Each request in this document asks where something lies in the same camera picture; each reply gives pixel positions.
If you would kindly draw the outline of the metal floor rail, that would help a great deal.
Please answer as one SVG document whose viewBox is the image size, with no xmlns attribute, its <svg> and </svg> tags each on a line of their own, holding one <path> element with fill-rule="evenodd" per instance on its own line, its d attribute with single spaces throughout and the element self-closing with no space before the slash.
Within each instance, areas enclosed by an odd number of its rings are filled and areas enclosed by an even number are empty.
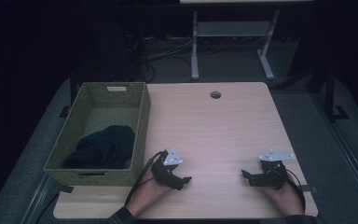
<svg viewBox="0 0 358 224">
<path fill-rule="evenodd" d="M 325 111 L 324 101 L 317 94 L 312 94 L 311 99 L 316 104 L 318 111 L 321 113 L 321 116 L 323 117 L 328 129 L 334 135 L 334 138 L 336 139 L 340 147 L 343 159 L 348 164 L 352 176 L 354 177 L 358 185 L 358 160 L 353 151 L 351 150 L 351 147 L 345 139 L 342 131 L 337 126 L 337 120 L 345 119 L 345 116 L 343 115 L 343 113 L 340 113 L 339 115 L 330 116 Z"/>
<path fill-rule="evenodd" d="M 54 180 L 49 175 L 44 174 L 21 219 L 21 224 L 39 223 L 48 208 L 59 196 L 55 187 Z"/>
</svg>

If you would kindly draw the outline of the white metal stand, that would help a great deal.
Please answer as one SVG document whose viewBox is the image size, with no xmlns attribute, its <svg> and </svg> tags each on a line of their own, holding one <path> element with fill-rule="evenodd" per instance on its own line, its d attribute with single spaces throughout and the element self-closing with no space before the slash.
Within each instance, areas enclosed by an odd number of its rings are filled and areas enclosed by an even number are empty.
<svg viewBox="0 0 358 224">
<path fill-rule="evenodd" d="M 198 80 L 200 78 L 198 41 L 202 37 L 264 37 L 264 45 L 256 52 L 266 79 L 272 80 L 274 74 L 269 65 L 267 53 L 279 15 L 280 10 L 275 10 L 269 21 L 199 21 L 198 12 L 195 11 L 190 52 L 191 79 Z"/>
</svg>

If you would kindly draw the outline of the person's left hand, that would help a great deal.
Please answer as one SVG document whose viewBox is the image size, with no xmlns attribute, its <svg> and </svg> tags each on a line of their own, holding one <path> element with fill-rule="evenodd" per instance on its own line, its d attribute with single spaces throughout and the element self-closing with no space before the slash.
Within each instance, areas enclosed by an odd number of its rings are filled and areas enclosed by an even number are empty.
<svg viewBox="0 0 358 224">
<path fill-rule="evenodd" d="M 138 217 L 170 191 L 172 188 L 160 185 L 153 177 L 146 177 L 134 192 L 126 208 L 134 217 Z"/>
</svg>

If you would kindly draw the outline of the black tape strip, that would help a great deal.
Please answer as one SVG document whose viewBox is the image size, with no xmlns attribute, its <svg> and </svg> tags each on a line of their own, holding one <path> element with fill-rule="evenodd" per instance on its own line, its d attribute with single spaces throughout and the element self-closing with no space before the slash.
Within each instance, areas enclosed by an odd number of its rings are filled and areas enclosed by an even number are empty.
<svg viewBox="0 0 358 224">
<path fill-rule="evenodd" d="M 54 187 L 54 190 L 57 191 L 58 193 L 71 193 L 73 191 L 73 187 L 70 187 L 70 186 L 65 186 L 65 185 L 62 185 L 62 184 L 56 184 L 55 187 Z"/>
</svg>

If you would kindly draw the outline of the grey tape strip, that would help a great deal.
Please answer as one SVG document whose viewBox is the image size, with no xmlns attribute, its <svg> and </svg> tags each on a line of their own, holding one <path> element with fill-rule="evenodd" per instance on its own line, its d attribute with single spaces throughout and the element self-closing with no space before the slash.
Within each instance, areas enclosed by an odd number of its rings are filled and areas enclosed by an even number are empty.
<svg viewBox="0 0 358 224">
<path fill-rule="evenodd" d="M 299 187 L 303 192 L 311 192 L 312 194 L 319 193 L 319 190 L 316 187 L 310 186 L 310 185 L 300 185 Z"/>
</svg>

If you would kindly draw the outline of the dark navy shirt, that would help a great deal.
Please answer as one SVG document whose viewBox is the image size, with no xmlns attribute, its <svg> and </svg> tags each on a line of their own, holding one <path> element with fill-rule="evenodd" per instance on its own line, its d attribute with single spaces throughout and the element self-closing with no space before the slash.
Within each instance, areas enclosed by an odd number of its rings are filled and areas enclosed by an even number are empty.
<svg viewBox="0 0 358 224">
<path fill-rule="evenodd" d="M 130 126 L 112 125 L 89 134 L 64 161 L 67 169 L 125 169 L 131 159 L 135 134 Z"/>
</svg>

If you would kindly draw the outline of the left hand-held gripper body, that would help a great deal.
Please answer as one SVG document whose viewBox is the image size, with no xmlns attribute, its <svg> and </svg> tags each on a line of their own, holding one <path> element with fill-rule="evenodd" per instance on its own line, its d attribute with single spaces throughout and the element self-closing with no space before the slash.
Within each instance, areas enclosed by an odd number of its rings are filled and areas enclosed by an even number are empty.
<svg viewBox="0 0 358 224">
<path fill-rule="evenodd" d="M 152 165 L 151 171 L 153 177 L 160 185 L 164 185 L 163 180 L 165 178 L 169 176 L 178 177 L 174 175 L 172 171 L 182 162 L 174 147 L 170 151 L 162 151 L 158 160 Z"/>
</svg>

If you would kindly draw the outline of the person's right hand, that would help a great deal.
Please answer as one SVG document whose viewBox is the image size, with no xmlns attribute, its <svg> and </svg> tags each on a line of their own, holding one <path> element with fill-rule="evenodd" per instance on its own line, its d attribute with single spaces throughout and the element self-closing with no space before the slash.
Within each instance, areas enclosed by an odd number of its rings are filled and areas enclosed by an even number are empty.
<svg viewBox="0 0 358 224">
<path fill-rule="evenodd" d="M 280 189 L 262 187 L 260 190 L 268 196 L 272 203 L 286 217 L 305 214 L 300 198 L 288 183 L 285 183 Z"/>
</svg>

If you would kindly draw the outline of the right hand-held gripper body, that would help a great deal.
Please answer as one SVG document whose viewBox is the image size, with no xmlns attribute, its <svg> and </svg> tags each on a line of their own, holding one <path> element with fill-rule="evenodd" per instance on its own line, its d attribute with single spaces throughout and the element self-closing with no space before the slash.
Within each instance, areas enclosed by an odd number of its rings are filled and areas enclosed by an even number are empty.
<svg viewBox="0 0 358 224">
<path fill-rule="evenodd" d="M 288 179 L 288 174 L 283 161 L 293 160 L 296 156 L 291 153 L 280 152 L 270 149 L 267 153 L 261 155 L 260 167 L 263 171 L 262 187 L 273 187 L 280 189 Z"/>
</svg>

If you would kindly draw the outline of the black metal stand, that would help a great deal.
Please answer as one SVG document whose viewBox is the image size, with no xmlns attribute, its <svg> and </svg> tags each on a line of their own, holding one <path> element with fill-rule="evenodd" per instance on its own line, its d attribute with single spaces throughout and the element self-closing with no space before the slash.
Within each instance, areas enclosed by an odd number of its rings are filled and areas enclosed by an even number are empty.
<svg viewBox="0 0 358 224">
<path fill-rule="evenodd" d="M 324 113 L 331 122 L 338 119 L 349 119 L 348 114 L 341 105 L 335 105 L 335 76 L 331 67 L 322 63 L 312 66 L 310 71 L 310 81 L 307 84 L 307 91 L 318 93 L 324 89 Z"/>
</svg>

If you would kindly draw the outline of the black table leg bracket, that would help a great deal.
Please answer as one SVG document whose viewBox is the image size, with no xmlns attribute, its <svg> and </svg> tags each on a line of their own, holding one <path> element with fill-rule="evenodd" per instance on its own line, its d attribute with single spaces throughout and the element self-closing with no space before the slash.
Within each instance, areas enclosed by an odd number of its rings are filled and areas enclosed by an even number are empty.
<svg viewBox="0 0 358 224">
<path fill-rule="evenodd" d="M 78 85 L 76 82 L 76 73 L 73 72 L 69 78 L 69 87 L 70 87 L 70 104 L 66 105 L 61 113 L 60 113 L 60 118 L 67 118 L 69 111 L 73 105 L 73 103 L 75 102 L 76 96 L 77 96 L 77 90 L 78 90 Z"/>
</svg>

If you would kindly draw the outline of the green woven basket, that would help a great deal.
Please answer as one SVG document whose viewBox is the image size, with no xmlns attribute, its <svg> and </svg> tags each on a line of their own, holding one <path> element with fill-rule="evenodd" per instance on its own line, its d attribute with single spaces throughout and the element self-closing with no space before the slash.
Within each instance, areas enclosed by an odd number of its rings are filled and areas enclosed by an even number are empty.
<svg viewBox="0 0 358 224">
<path fill-rule="evenodd" d="M 121 186 L 134 184 L 144 167 L 151 100 L 143 82 L 85 82 L 69 110 L 44 171 L 66 186 Z M 64 160 L 85 136 L 112 125 L 134 132 L 133 152 L 123 169 L 66 169 Z"/>
</svg>

